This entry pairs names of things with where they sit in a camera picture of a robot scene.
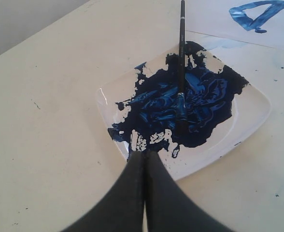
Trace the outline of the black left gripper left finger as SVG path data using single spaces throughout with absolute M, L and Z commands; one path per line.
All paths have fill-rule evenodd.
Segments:
M 65 232 L 141 232 L 144 212 L 142 152 L 133 152 L 111 189 Z

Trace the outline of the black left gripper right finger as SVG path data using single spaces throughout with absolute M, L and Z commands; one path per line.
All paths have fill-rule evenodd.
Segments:
M 198 207 L 178 187 L 155 151 L 145 155 L 144 200 L 150 232 L 232 231 Z

